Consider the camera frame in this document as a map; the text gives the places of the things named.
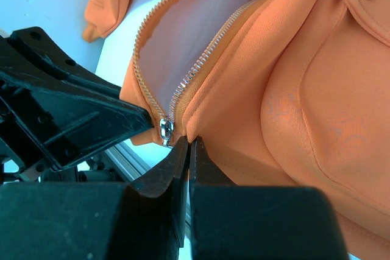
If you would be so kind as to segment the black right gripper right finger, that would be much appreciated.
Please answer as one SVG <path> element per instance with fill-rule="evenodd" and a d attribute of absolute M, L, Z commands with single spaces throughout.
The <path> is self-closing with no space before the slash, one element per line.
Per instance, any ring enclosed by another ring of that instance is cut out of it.
<path fill-rule="evenodd" d="M 238 186 L 209 157 L 190 153 L 193 259 L 347 259 L 325 194 L 312 187 Z"/>

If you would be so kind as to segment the silver zipper pull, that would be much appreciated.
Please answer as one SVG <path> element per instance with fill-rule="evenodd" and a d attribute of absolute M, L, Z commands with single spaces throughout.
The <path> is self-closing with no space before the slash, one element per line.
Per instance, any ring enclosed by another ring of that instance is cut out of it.
<path fill-rule="evenodd" d="M 174 123 L 168 118 L 160 119 L 160 136 L 162 138 L 163 146 L 173 148 L 171 138 L 174 132 Z"/>

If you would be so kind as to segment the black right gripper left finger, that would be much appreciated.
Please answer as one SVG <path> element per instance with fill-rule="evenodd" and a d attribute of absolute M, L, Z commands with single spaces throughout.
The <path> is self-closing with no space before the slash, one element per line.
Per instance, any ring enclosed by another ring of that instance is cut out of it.
<path fill-rule="evenodd" d="M 185 240 L 188 141 L 130 183 L 1 187 L 2 259 L 177 259 Z"/>

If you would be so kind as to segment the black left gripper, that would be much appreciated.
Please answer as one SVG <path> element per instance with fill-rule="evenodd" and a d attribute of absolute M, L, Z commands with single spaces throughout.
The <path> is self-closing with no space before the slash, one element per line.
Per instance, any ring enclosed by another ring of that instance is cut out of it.
<path fill-rule="evenodd" d="M 121 181 L 110 160 L 93 155 L 152 122 L 144 108 L 123 102 L 120 90 L 40 27 L 1 38 L 1 183 Z"/>

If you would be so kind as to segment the orange zip-up jacket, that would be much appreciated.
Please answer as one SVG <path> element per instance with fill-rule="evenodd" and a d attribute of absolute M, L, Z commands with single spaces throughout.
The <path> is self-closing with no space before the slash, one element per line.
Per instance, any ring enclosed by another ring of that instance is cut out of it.
<path fill-rule="evenodd" d="M 112 33 L 131 0 L 89 0 L 83 38 Z M 348 251 L 389 258 L 389 0 L 161 0 L 120 98 L 153 128 L 136 146 L 201 137 L 236 184 L 314 186 Z"/>

